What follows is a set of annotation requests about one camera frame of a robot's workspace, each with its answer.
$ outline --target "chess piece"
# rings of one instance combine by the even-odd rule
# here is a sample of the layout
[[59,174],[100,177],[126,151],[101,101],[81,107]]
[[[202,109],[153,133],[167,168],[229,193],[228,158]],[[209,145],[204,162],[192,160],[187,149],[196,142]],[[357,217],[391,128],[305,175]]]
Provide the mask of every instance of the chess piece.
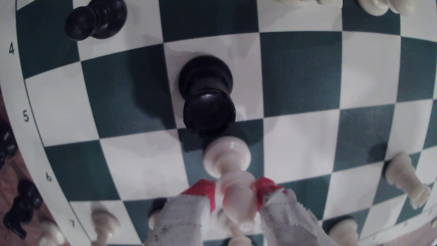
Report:
[[215,137],[233,124],[232,85],[231,71],[219,58],[199,56],[190,60],[179,76],[187,129],[200,137]]
[[328,235],[339,246],[358,245],[358,224],[354,219],[347,218],[336,223],[328,232]]
[[97,239],[91,243],[91,246],[106,246],[109,239],[121,229],[118,219],[107,211],[95,211],[91,218],[97,233]]
[[69,14],[65,31],[76,41],[89,36],[107,39],[123,27],[127,12],[123,0],[92,0],[88,6],[77,7]]
[[217,195],[223,196],[223,210],[242,231],[255,225],[257,197],[255,178],[246,171],[251,160],[247,144],[237,137],[220,137],[204,152],[204,166],[209,175],[219,178]]
[[[313,2],[313,0],[279,0],[279,1],[295,7],[305,6]],[[337,7],[337,8],[343,7],[343,0],[316,0],[316,2],[323,6]]]
[[160,217],[160,214],[161,214],[161,209],[155,210],[150,214],[149,221],[148,221],[148,225],[149,225],[150,230],[152,230],[155,227],[156,222],[158,221],[158,219]]
[[42,197],[36,186],[26,179],[19,182],[17,189],[18,196],[5,214],[3,224],[21,239],[25,239],[27,233],[21,224],[28,224],[32,220],[33,210],[42,206]]
[[18,146],[12,129],[7,124],[0,125],[0,168],[4,165],[7,157],[13,157]]
[[42,235],[39,238],[38,246],[58,246],[65,243],[65,236],[54,222],[41,221],[40,228]]
[[223,209],[217,213],[217,221],[223,229],[230,232],[232,235],[228,246],[252,246],[252,240],[246,237],[238,225],[229,219]]
[[396,14],[409,16],[416,9],[415,0],[358,0],[358,3],[364,11],[374,16],[383,15],[388,9]]
[[390,161],[384,177],[389,184],[396,185],[408,194],[413,209],[423,206],[430,196],[430,187],[420,182],[406,153],[400,153]]

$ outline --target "white chess piece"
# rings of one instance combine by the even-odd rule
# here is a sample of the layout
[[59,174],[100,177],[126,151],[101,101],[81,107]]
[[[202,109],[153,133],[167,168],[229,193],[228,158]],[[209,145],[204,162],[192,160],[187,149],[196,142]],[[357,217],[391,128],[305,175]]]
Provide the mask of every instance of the white chess piece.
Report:
[[335,224],[328,235],[339,246],[359,246],[358,245],[358,224],[353,219],[345,219]]
[[107,211],[95,211],[91,218],[97,233],[97,239],[91,243],[91,246],[106,246],[108,240],[121,229],[118,219]]
[[[314,2],[314,0],[279,0],[279,1],[296,7],[305,6],[311,2]],[[315,1],[323,6],[337,7],[337,8],[343,7],[343,0],[315,0]]]
[[358,0],[358,3],[364,11],[374,16],[383,15],[388,9],[396,14],[409,16],[416,9],[415,0]]
[[217,221],[223,229],[229,231],[232,235],[228,246],[252,246],[252,240],[246,237],[238,225],[229,219],[223,209],[217,213]]
[[65,243],[61,229],[54,222],[41,221],[40,228],[42,235],[39,238],[38,246],[58,246]]
[[219,178],[216,190],[223,196],[223,210],[243,231],[253,229],[257,213],[255,178],[246,171],[250,160],[249,147],[237,137],[214,140],[203,157],[206,171]]
[[158,219],[160,217],[160,214],[161,214],[161,210],[160,209],[159,210],[155,210],[155,211],[153,211],[150,214],[149,221],[148,221],[149,229],[150,230],[152,230],[155,227],[156,222],[158,221]]
[[430,187],[420,182],[406,153],[398,154],[390,161],[385,179],[408,194],[413,209],[423,206],[430,196]]

